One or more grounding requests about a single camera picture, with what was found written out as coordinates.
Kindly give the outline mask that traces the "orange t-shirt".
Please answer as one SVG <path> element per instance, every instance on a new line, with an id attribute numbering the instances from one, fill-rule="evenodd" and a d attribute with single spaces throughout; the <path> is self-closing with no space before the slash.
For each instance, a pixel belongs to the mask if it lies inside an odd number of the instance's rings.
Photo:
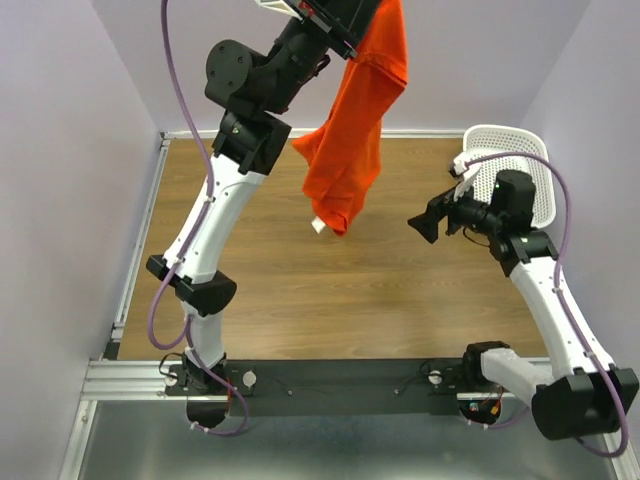
<path id="1" fill-rule="evenodd" d="M 344 235 L 381 171 L 383 117 L 409 83 L 403 3 L 383 1 L 349 60 L 328 118 L 292 142 L 306 160 L 302 191 L 317 233 Z"/>

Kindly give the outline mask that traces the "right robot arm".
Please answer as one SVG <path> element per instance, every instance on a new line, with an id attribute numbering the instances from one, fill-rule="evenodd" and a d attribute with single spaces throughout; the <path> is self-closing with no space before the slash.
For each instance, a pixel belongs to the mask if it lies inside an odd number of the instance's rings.
<path id="1" fill-rule="evenodd" d="M 621 431 L 639 390 L 630 368 L 618 367 L 590 332 L 563 273 L 549 236 L 534 227 L 536 186 L 518 170 L 502 170 L 488 202 L 473 192 L 450 189 L 432 198 L 408 224 L 427 242 L 438 240 L 441 220 L 447 234 L 468 228 L 484 235 L 504 275 L 524 299 L 544 341 L 550 370 L 534 366 L 507 344 L 467 347 L 460 379 L 480 392 L 497 383 L 531 411 L 548 440 L 582 438 Z"/>

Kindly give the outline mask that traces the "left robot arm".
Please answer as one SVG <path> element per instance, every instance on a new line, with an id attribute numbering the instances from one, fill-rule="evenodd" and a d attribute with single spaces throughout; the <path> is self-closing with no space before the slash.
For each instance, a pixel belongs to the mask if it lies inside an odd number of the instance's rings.
<path id="1" fill-rule="evenodd" d="M 280 120 L 300 89 L 329 64 L 331 52 L 353 59 L 379 8 L 376 1 L 262 1 L 289 20 L 268 53 L 236 40 L 215 44 L 205 63 L 205 96 L 224 114 L 206 177 L 175 240 L 152 255 L 147 270 L 172 287 L 186 315 L 182 339 L 188 384 L 201 395 L 222 380 L 224 309 L 236 283 L 218 269 L 245 205 L 271 173 L 290 126 Z"/>

